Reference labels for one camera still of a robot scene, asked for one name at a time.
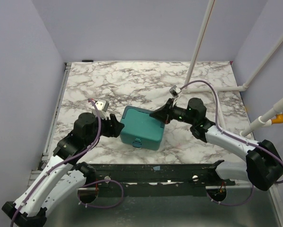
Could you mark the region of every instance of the teal cooler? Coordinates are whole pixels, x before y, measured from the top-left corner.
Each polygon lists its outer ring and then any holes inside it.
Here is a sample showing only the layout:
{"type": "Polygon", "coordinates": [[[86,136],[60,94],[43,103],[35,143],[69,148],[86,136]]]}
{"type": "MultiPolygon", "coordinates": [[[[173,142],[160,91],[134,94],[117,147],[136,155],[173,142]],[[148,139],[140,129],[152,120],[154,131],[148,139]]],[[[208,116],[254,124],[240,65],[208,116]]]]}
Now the teal cooler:
{"type": "Polygon", "coordinates": [[[127,106],[121,123],[125,126],[120,133],[123,143],[135,148],[158,150],[164,132],[164,123],[150,117],[152,111],[127,106]]]}

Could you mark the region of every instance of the floor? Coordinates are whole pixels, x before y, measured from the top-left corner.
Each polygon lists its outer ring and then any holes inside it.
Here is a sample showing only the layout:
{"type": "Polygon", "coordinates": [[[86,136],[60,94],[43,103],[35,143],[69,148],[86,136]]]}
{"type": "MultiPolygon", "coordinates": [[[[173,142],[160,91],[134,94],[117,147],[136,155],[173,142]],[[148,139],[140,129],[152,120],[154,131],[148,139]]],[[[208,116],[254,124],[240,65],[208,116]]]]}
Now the floor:
{"type": "MultiPolygon", "coordinates": [[[[110,103],[108,111],[119,120],[128,105],[154,110],[171,97],[171,86],[184,84],[188,68],[189,62],[72,63],[49,156],[57,142],[72,130],[77,117],[83,112],[90,112],[88,98],[107,100],[110,103]]],[[[228,61],[197,62],[191,80],[196,79],[204,79],[213,86],[237,85],[228,61]]],[[[204,86],[197,83],[189,88],[204,86]]],[[[186,107],[191,97],[199,97],[207,107],[206,116],[213,121],[215,104],[212,94],[191,93],[189,88],[181,95],[177,105],[186,107]]],[[[239,92],[220,92],[219,99],[227,130],[239,133],[249,125],[239,92]]],[[[216,145],[195,139],[189,128],[189,125],[176,121],[166,125],[158,151],[134,148],[123,144],[120,138],[101,137],[97,147],[82,157],[81,161],[109,164],[192,164],[213,163],[219,159],[241,161],[216,145]]]]}

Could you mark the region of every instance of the marble table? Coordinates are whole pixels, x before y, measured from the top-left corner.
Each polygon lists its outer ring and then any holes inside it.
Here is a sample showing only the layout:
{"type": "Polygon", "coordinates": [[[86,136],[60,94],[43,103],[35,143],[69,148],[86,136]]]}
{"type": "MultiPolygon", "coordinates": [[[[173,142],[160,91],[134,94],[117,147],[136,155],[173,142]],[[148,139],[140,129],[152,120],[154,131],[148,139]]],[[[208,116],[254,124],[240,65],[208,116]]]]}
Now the marble table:
{"type": "MultiPolygon", "coordinates": [[[[71,65],[66,90],[57,118],[49,156],[57,142],[68,134],[73,123],[83,112],[90,112],[88,98],[104,99],[110,103],[109,112],[120,120],[126,106],[154,110],[171,97],[173,85],[182,86],[189,62],[75,62],[71,65]]],[[[197,62],[191,80],[204,79],[213,86],[236,86],[231,65],[226,62],[197,62]]],[[[210,92],[192,93],[190,88],[204,87],[192,84],[181,95],[178,106],[186,107],[191,97],[199,97],[207,107],[207,117],[214,121],[215,104],[210,92]]],[[[226,128],[239,133],[249,120],[239,92],[219,92],[226,128]]],[[[120,138],[101,137],[96,148],[81,161],[101,164],[183,164],[213,163],[224,159],[241,159],[212,144],[195,139],[188,124],[172,121],[166,125],[163,140],[157,151],[137,149],[123,144],[120,138]]]]}

